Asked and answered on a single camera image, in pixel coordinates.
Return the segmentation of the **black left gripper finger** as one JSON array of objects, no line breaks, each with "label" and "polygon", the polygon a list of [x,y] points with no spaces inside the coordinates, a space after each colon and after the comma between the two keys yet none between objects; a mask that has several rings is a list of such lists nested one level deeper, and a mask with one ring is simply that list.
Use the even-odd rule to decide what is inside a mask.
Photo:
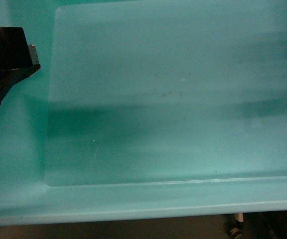
[{"label": "black left gripper finger", "polygon": [[21,27],[0,27],[0,70],[40,69],[36,47],[28,44]]},{"label": "black left gripper finger", "polygon": [[15,84],[30,77],[39,69],[40,67],[28,67],[0,70],[0,105],[4,97]]}]

